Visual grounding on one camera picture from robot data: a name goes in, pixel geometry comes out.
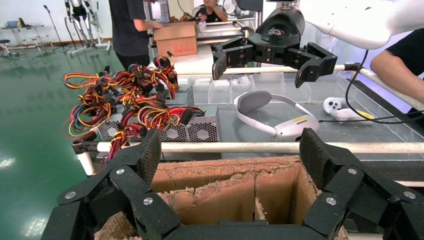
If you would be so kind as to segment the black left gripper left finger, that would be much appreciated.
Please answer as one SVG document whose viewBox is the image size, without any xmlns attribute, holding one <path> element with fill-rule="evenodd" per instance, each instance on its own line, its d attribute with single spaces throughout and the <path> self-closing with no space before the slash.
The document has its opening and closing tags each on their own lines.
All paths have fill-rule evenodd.
<svg viewBox="0 0 424 240">
<path fill-rule="evenodd" d="M 151 184 L 160 162 L 157 129 L 124 148 L 101 172 L 62 192 L 44 228 L 44 240 L 92 240 L 117 213 L 144 240 L 163 240 L 181 226 L 180 217 L 154 193 Z"/>
</svg>

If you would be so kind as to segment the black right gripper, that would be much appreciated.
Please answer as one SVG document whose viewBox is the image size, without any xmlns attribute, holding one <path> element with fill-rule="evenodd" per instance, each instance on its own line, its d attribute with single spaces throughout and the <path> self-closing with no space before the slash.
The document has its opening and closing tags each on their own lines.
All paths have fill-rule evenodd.
<svg viewBox="0 0 424 240">
<path fill-rule="evenodd" d="M 237 36 L 215 47 L 212 78 L 219 80 L 233 66 L 248 62 L 293 65 L 295 87 L 332 75 L 338 57 L 314 42 L 299 50 L 305 19 L 295 7 L 275 9 L 248 38 Z"/>
</svg>

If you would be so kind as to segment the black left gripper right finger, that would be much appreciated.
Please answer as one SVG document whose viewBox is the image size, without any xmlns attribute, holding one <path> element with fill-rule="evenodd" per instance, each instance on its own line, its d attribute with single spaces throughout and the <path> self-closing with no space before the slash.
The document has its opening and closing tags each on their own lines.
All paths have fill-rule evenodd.
<svg viewBox="0 0 424 240">
<path fill-rule="evenodd" d="M 350 213 L 376 228 L 385 240 L 424 237 L 424 197 L 396 181 L 372 172 L 348 149 L 323 142 L 311 128 L 299 142 L 301 162 L 321 191 L 303 224 L 332 240 Z"/>
</svg>

